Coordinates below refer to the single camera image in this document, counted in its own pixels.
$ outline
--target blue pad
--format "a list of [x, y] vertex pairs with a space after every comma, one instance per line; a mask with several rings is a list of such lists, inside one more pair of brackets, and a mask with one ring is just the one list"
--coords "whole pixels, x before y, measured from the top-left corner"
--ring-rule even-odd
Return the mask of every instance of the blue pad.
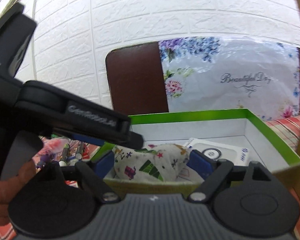
[[189, 162], [187, 166], [194, 171], [196, 171], [201, 178], [207, 179], [213, 173], [212, 165], [207, 162], [204, 158], [202, 158], [195, 151], [190, 153]]
[[99, 159], [93, 167], [94, 173], [101, 179], [103, 179], [114, 165], [114, 153], [109, 151]]

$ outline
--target chair backrest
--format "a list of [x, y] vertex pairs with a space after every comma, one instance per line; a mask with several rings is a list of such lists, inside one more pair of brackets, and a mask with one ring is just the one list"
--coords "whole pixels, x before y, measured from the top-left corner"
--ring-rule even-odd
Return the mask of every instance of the chair backrest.
[[106, 69], [114, 110], [127, 115], [169, 111], [157, 42], [111, 51]]

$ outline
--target white cloth with christmas print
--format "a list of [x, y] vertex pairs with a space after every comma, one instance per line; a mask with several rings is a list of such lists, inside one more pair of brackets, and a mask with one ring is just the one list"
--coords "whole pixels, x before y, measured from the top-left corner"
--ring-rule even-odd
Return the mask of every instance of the white cloth with christmas print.
[[114, 170], [120, 179], [138, 182], [175, 181], [189, 161], [190, 151], [176, 144], [162, 144], [151, 150], [115, 146]]

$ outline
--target christmas tree print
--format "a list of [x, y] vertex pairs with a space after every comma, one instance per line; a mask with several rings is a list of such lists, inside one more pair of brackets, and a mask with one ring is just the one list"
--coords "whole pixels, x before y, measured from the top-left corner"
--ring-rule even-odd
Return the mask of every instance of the christmas tree print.
[[163, 181], [163, 178], [158, 171], [158, 169], [151, 163], [151, 161], [147, 160], [142, 167], [139, 169], [139, 171], [148, 173], [150, 176], [153, 176], [161, 181]]
[[157, 154], [157, 151], [155, 150], [148, 150], [148, 149], [141, 149], [141, 150], [134, 150], [135, 152], [138, 152], [138, 153], [152, 153], [154, 155]]

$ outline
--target floral fabric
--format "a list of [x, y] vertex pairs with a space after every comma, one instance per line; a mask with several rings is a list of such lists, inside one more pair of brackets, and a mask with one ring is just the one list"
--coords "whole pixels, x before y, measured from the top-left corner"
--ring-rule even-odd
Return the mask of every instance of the floral fabric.
[[248, 37], [187, 37], [158, 46], [170, 112], [248, 108], [263, 120], [299, 113], [295, 46]]

